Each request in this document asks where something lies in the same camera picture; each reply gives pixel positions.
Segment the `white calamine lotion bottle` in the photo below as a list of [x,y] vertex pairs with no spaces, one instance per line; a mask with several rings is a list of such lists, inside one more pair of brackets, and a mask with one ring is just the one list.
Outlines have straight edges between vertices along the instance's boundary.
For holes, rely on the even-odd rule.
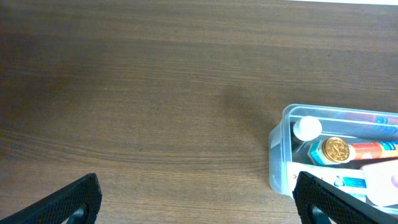
[[366,196],[380,207],[397,205],[397,160],[362,166]]

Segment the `dark bottle white cap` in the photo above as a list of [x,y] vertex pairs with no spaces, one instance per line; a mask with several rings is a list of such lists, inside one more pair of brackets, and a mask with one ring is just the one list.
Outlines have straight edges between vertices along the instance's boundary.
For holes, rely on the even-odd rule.
[[299,152],[308,142],[322,133],[321,122],[313,116],[304,116],[291,125],[291,149]]

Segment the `gold lid small jar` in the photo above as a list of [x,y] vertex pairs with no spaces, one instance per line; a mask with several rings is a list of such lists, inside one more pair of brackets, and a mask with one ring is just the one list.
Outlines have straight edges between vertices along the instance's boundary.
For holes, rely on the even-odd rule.
[[352,161],[356,152],[343,139],[332,137],[313,143],[307,156],[315,165],[334,166]]

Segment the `orange tube white cap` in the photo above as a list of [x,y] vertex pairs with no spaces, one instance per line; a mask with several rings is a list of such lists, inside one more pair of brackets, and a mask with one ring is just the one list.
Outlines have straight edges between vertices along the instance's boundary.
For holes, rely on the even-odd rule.
[[348,146],[355,152],[356,161],[397,157],[397,141],[351,143]]

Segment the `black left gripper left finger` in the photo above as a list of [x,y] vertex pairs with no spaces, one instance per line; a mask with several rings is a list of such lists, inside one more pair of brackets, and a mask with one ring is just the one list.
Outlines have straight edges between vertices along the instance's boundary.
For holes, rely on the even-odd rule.
[[97,175],[90,173],[2,219],[1,223],[94,224],[100,210],[101,200],[102,193]]

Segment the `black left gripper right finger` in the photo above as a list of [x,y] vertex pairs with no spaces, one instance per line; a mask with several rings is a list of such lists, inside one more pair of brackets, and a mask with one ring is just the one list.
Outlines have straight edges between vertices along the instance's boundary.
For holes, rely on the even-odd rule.
[[397,224],[384,213],[318,177],[301,171],[293,191],[298,215],[305,224]]

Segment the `white Panadol box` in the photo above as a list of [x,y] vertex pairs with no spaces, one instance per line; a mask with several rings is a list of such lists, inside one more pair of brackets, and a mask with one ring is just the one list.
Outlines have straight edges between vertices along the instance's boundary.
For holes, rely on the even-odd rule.
[[358,200],[366,201],[367,187],[361,170],[313,166],[298,162],[287,163],[287,184],[290,197],[293,197],[300,172],[308,172]]

